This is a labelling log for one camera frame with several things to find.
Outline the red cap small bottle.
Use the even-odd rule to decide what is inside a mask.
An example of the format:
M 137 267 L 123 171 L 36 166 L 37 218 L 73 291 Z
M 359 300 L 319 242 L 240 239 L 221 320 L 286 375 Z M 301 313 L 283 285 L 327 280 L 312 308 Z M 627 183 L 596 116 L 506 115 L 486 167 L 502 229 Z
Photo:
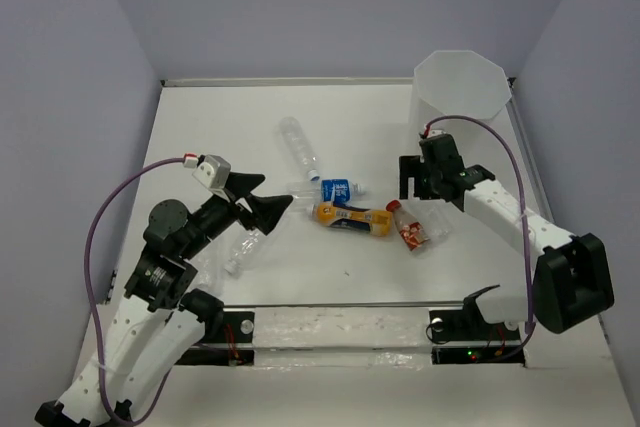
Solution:
M 390 201 L 386 210 L 392 214 L 396 230 L 411 252 L 426 246 L 429 237 L 423 225 L 399 200 Z

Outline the orange juice bottle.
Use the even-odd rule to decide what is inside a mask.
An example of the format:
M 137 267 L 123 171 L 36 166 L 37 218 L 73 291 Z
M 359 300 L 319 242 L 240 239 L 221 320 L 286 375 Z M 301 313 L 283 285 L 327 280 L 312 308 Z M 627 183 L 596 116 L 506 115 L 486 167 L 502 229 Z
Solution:
M 308 213 L 312 220 L 324 227 L 375 237 L 387 236 L 393 227 L 392 214 L 386 210 L 356 208 L 327 201 L 313 204 Z

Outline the clear bottle near left arm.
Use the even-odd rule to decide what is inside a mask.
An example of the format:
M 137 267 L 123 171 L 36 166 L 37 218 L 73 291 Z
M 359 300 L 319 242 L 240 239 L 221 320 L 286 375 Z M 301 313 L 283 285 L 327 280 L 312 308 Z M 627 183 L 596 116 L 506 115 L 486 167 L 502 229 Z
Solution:
M 250 270 L 266 244 L 267 236 L 259 230 L 241 234 L 230 247 L 224 270 L 231 277 L 239 277 Z

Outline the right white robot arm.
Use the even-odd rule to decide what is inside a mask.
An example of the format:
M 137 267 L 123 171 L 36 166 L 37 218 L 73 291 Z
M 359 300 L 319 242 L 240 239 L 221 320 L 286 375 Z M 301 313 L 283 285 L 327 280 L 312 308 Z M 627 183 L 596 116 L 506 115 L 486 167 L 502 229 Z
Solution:
M 490 285 L 468 295 L 462 331 L 482 339 L 497 324 L 538 323 L 560 334 L 614 305 L 604 243 L 560 228 L 511 195 L 481 165 L 465 165 L 454 138 L 441 133 L 420 140 L 418 155 L 399 159 L 403 199 L 442 200 L 475 218 L 525 261 L 523 287 Z

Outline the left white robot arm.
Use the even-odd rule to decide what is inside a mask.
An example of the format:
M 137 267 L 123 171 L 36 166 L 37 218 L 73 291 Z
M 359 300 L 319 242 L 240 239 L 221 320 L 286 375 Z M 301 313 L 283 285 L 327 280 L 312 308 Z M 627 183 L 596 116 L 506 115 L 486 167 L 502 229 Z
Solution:
M 234 223 L 271 233 L 293 201 L 253 195 L 264 179 L 230 173 L 222 192 L 195 212 L 176 199 L 153 207 L 109 327 L 94 325 L 95 353 L 58 399 L 39 407 L 38 424 L 137 426 L 148 418 L 171 368 L 194 344 L 215 339 L 223 323 L 223 302 L 193 287 L 191 259 Z

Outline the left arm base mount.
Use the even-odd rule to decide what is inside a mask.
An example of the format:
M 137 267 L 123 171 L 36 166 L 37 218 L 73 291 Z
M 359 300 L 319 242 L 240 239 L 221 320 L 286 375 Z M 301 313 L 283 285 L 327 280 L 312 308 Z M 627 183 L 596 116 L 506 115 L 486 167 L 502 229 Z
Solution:
M 176 362 L 179 366 L 250 366 L 254 363 L 255 313 L 226 311 L 221 321 L 207 325 L 203 338 Z

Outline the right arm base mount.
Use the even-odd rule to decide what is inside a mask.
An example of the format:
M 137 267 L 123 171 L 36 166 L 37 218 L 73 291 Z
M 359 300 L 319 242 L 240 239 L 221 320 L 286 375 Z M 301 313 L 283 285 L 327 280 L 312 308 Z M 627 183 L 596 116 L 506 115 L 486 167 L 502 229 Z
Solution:
M 523 352 L 505 359 L 522 343 L 518 330 L 471 319 L 462 309 L 431 310 L 425 335 L 434 365 L 525 364 Z

